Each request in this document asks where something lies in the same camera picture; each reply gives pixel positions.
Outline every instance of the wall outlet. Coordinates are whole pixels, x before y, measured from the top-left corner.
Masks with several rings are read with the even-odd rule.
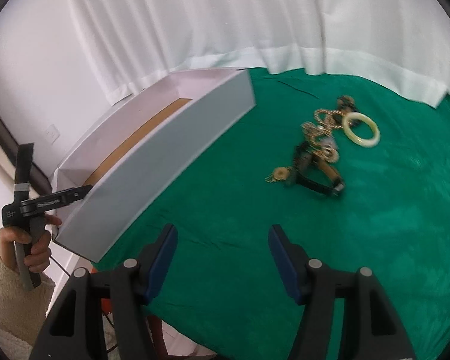
[[[53,124],[51,124],[45,131],[45,140],[51,145],[59,138],[59,136],[60,133]]]

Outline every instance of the person's hand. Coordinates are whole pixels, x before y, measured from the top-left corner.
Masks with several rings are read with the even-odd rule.
[[[60,226],[62,221],[53,215],[45,214],[47,225]],[[41,273],[50,265],[52,252],[48,245],[52,240],[51,234],[46,231],[38,242],[32,246],[31,254],[25,257],[25,265],[30,272]],[[28,244],[32,237],[26,231],[18,227],[2,227],[0,229],[0,258],[8,268],[17,271],[17,261],[15,260],[15,249],[13,242]]]

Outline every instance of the jewelry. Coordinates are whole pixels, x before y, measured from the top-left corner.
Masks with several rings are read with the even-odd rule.
[[[287,178],[284,180],[285,185],[292,186],[299,184],[324,195],[339,195],[345,188],[345,183],[342,177],[333,166],[327,164],[327,162],[323,161],[315,153],[310,152],[308,150],[309,147],[310,143],[307,141],[304,141],[295,147],[293,167],[285,168],[287,171]],[[325,176],[330,179],[331,186],[309,179],[306,173],[311,167],[315,167],[319,171],[323,172]],[[282,174],[283,169],[284,168],[276,168],[271,176],[274,176],[276,172]]]
[[[350,128],[350,122],[353,120],[361,120],[362,122],[365,122],[370,129],[373,132],[373,138],[372,139],[363,139],[359,136],[355,135],[351,128]],[[342,119],[342,127],[343,132],[345,135],[353,142],[356,143],[359,146],[363,147],[374,147],[380,142],[380,130],[378,129],[377,124],[370,119],[368,116],[364,114],[360,114],[358,112],[349,112],[346,114]]]
[[[342,111],[344,114],[348,114],[349,112],[358,112],[359,109],[355,106],[355,100],[350,96],[340,96],[337,99],[337,110]],[[334,115],[335,123],[338,125],[342,125],[342,117],[341,115]],[[360,120],[355,120],[354,122],[349,123],[350,127],[356,127],[361,123]]]
[[[290,176],[291,170],[292,170],[291,166],[288,166],[288,167],[279,166],[278,168],[275,168],[274,171],[265,178],[265,181],[267,183],[275,183],[277,181],[285,181]]]
[[[338,146],[332,136],[333,130],[342,128],[342,126],[337,124],[334,120],[334,116],[336,115],[343,117],[344,113],[336,110],[318,109],[313,115],[318,125],[306,122],[301,126],[305,138],[312,146],[310,152],[331,164],[336,163],[340,158],[337,150]]]

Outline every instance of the white curtain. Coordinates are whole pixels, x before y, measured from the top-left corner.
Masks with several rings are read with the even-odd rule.
[[[108,100],[170,71],[220,66],[353,74],[436,107],[450,20],[436,0],[69,0]]]

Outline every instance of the green cloth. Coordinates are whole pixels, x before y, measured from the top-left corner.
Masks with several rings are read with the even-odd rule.
[[[190,165],[97,264],[109,269],[153,242],[165,223],[179,241],[150,311],[192,340],[237,360],[287,358],[303,312],[287,297],[267,245],[272,224],[335,269],[370,267],[419,360],[450,339],[450,97],[438,109],[356,76],[270,75],[251,69],[257,105]],[[268,184],[302,141],[300,124],[350,95],[378,124],[367,149],[334,133],[340,198]],[[370,137],[367,126],[355,132]],[[336,302],[336,358],[343,301]]]

